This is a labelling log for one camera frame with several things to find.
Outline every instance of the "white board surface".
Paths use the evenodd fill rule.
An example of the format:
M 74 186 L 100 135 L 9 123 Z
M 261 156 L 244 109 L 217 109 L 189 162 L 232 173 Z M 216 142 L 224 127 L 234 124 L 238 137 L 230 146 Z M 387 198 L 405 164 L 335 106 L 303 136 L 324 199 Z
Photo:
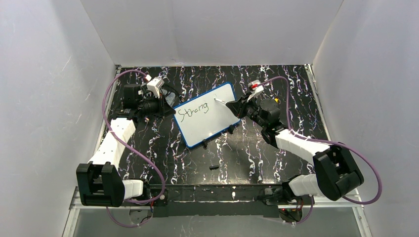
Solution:
M 233 85 L 225 83 L 174 108 L 174 118 L 189 148 L 240 122 L 229 108 L 214 98 L 226 102 L 236 100 Z

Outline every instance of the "marker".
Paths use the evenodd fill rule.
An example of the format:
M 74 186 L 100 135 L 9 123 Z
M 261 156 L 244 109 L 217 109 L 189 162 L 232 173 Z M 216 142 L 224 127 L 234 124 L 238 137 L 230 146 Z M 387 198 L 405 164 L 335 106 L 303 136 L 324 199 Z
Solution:
M 217 98 L 214 98 L 214 100 L 216 100 L 216 101 L 218 101 L 218 102 L 220 102 L 220 103 L 226 104 L 226 102 L 225 102 L 225 101 L 223 101 L 223 100 L 220 100 L 220 99 L 217 99 Z

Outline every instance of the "gray floor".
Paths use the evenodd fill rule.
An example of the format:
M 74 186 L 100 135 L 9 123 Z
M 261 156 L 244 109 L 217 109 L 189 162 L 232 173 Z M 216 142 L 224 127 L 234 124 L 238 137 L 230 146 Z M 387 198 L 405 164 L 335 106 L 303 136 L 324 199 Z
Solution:
M 130 224 L 129 211 L 113 209 L 115 218 Z M 154 218 L 141 228 L 114 224 L 105 209 L 82 209 L 74 236 L 153 236 L 153 237 L 359 237 L 352 208 L 315 208 L 310 218 L 296 227 L 279 218 L 261 216 L 182 216 Z

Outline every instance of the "marble pattern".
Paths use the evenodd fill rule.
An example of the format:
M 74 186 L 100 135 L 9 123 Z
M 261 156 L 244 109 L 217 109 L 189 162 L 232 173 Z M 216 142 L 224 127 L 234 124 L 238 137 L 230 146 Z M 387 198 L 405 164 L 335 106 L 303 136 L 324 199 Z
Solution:
M 326 139 L 326 133 L 303 65 L 287 66 L 211 66 L 211 67 L 150 67 L 136 68 L 161 76 L 184 97 L 194 98 L 227 81 L 234 85 L 236 97 L 244 94 L 251 80 L 267 80 L 284 76 L 290 83 L 290 118 L 294 130 L 306 136 Z M 116 86 L 109 116 L 121 107 L 122 88 L 128 83 L 140 83 L 136 74 L 123 76 Z M 278 98 L 281 121 L 286 123 L 286 85 L 276 80 L 265 86 L 262 97 Z M 165 120 L 145 119 L 128 142 L 150 158 L 163 173 L 167 184 L 277 184 L 298 174 L 309 174 L 313 168 L 306 161 L 284 150 L 267 145 L 260 127 L 244 118 L 233 134 L 223 134 L 208 144 L 208 149 L 190 150 L 185 146 L 173 116 Z M 219 165 L 218 170 L 210 170 Z M 144 178 L 159 184 L 156 172 L 140 157 L 125 150 L 119 173 L 124 179 Z

